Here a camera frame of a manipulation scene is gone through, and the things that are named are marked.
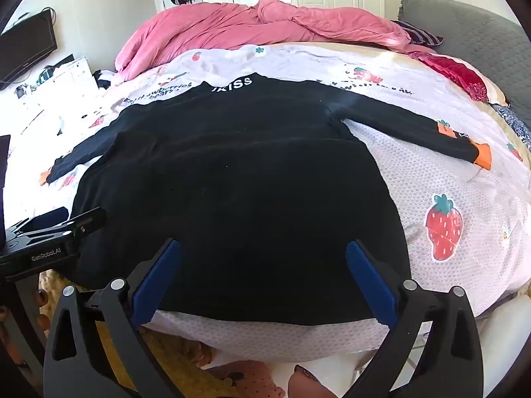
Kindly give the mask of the black sweater orange cuffs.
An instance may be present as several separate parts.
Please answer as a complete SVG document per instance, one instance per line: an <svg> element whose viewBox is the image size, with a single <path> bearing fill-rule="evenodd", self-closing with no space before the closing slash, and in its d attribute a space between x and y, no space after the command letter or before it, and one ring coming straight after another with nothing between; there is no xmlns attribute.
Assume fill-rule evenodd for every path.
<svg viewBox="0 0 531 398"><path fill-rule="evenodd" d="M411 268L399 212L349 121L492 164L486 145L334 86L257 74L201 84L127 107L56 160L49 181L86 165L73 214L107 214L59 272L99 289L174 239L182 258L164 311L310 326L370 318L348 244L360 241L402 278Z"/></svg>

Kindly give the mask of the strawberry print bed sheet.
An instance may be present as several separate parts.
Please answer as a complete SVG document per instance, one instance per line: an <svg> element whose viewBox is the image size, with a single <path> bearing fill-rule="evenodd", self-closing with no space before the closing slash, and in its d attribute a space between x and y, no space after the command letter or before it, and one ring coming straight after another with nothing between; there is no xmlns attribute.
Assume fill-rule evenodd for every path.
<svg viewBox="0 0 531 398"><path fill-rule="evenodd" d="M190 50L101 94L96 106L57 113L1 99L1 131L12 144L5 180L8 223L70 207L88 162L50 184L41 171L108 126L133 104L179 97L201 83L233 92L252 74L316 81L426 116L489 145L492 166L415 146L357 122L401 217L414 279L426 289L463 287L480 314L530 281L530 154L491 106L472 101L444 76L411 58L349 45L246 45Z"/></svg>

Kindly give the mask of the white drawer cabinet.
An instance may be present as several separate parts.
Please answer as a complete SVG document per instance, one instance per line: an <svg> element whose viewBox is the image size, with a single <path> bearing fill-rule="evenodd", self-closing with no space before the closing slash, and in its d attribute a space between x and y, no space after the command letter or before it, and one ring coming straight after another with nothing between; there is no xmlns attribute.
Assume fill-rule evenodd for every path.
<svg viewBox="0 0 531 398"><path fill-rule="evenodd" d="M66 110L92 108L99 104L101 94L86 58L78 58L56 69L53 76L28 95L16 101L19 109Z"/></svg>

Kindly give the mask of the black television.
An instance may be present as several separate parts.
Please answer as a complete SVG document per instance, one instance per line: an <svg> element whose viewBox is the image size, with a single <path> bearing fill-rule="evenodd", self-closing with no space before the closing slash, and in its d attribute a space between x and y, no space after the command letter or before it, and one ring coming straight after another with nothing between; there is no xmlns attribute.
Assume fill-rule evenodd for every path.
<svg viewBox="0 0 531 398"><path fill-rule="evenodd" d="M55 11L45 8L1 35L2 90L58 48L55 19Z"/></svg>

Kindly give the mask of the blue patterned pillow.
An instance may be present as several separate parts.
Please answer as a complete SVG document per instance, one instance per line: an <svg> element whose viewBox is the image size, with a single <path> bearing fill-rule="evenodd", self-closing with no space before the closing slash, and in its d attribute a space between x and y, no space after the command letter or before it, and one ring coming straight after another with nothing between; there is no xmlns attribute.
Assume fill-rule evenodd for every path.
<svg viewBox="0 0 531 398"><path fill-rule="evenodd" d="M531 148L531 133L525 123L507 106L492 104L492 108L505 120L527 149Z"/></svg>

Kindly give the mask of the red pillow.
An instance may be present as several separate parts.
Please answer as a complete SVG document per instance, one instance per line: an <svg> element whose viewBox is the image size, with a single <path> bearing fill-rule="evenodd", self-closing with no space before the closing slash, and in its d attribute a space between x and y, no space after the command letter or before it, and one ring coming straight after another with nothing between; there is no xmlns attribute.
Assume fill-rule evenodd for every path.
<svg viewBox="0 0 531 398"><path fill-rule="evenodd" d="M509 105L506 95L495 82L460 58L420 51L411 52L409 56L451 80L462 88L473 101L500 106Z"/></svg>

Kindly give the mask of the pink duvet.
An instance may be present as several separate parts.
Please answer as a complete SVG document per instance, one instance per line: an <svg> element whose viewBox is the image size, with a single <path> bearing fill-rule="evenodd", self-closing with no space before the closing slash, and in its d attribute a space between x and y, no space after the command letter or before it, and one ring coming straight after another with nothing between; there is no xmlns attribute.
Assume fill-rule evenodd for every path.
<svg viewBox="0 0 531 398"><path fill-rule="evenodd" d="M280 0L256 5L178 5L146 21L115 59L119 85L191 49L237 49L284 42L369 44L406 54L427 52L398 24L354 7L310 8Z"/></svg>

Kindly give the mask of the grey quilted headboard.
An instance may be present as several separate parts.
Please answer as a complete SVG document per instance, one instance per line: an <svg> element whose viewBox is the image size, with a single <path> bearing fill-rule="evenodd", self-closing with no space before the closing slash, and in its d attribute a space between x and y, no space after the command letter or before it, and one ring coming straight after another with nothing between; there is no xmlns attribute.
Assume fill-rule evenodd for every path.
<svg viewBox="0 0 531 398"><path fill-rule="evenodd" d="M436 51L479 69L530 124L530 40L521 26L455 0L402 0L398 19L443 37Z"/></svg>

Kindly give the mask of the striped dark pillow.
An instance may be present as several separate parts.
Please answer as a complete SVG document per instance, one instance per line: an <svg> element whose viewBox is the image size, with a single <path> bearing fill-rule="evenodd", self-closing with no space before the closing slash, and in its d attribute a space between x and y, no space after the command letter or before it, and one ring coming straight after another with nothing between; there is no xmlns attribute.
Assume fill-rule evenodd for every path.
<svg viewBox="0 0 531 398"><path fill-rule="evenodd" d="M405 30L411 38L412 44L435 48L444 42L443 37L430 33L429 31L421 29L413 24L400 20L393 20L393 22Z"/></svg>

